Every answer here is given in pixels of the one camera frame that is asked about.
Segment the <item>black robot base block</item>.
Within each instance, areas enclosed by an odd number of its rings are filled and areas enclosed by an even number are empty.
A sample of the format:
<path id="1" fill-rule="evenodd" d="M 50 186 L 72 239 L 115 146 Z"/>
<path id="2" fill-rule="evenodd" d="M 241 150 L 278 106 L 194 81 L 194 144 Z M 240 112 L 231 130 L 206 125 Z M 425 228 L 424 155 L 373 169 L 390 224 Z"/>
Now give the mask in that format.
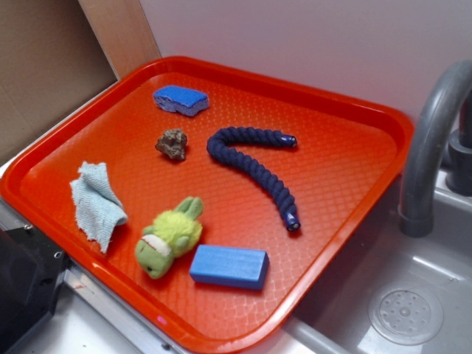
<path id="1" fill-rule="evenodd" d="M 69 258 L 35 227 L 1 231 L 1 352 L 12 353 L 55 314 Z"/>

